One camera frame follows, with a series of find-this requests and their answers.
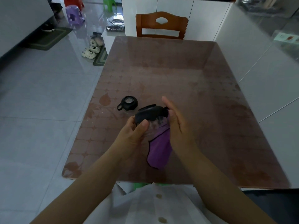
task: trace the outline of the doormat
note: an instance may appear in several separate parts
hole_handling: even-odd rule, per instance
[[[101,47],[101,51],[95,57],[95,60],[92,65],[94,66],[104,66],[108,57],[108,53],[106,52],[106,48],[104,46]]]
[[[30,49],[49,50],[73,29],[67,27],[56,27],[52,32],[45,32],[40,29],[29,35],[20,46]]]

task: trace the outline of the hand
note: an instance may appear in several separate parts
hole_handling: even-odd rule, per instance
[[[178,108],[167,99],[162,97],[163,103],[169,108],[170,144],[174,152],[180,156],[198,150],[195,139],[189,126]]]
[[[142,136],[148,127],[149,122],[146,119],[136,126],[135,117],[131,116],[108,151],[122,161],[128,159],[140,145],[143,140]]]

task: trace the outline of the plastic stool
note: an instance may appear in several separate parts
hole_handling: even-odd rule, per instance
[[[112,12],[112,5],[113,4],[114,4],[115,8],[117,8],[115,0],[103,0],[103,4],[104,4],[104,9],[105,9],[105,5],[107,5],[107,8],[108,8],[109,12]]]
[[[85,19],[77,5],[69,5],[65,8],[66,14],[68,16],[69,24],[83,25]]]
[[[65,7],[69,5],[76,5],[82,11],[82,8],[84,8],[84,4],[82,0],[63,0]]]

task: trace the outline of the dining table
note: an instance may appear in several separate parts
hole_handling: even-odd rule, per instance
[[[117,110],[134,96],[134,111]],[[289,188],[289,181],[216,42],[118,36],[65,163],[62,176],[76,179],[101,157],[130,115],[166,96],[181,110],[198,149],[236,186]],[[172,151],[167,165],[147,163],[149,143],[121,166],[118,181],[192,184]]]

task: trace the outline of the purple bottle sleeve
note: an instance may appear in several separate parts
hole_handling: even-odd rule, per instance
[[[170,128],[160,129],[156,135],[154,139],[149,141],[150,149],[147,155],[147,162],[153,168],[163,169],[172,152],[170,145]]]

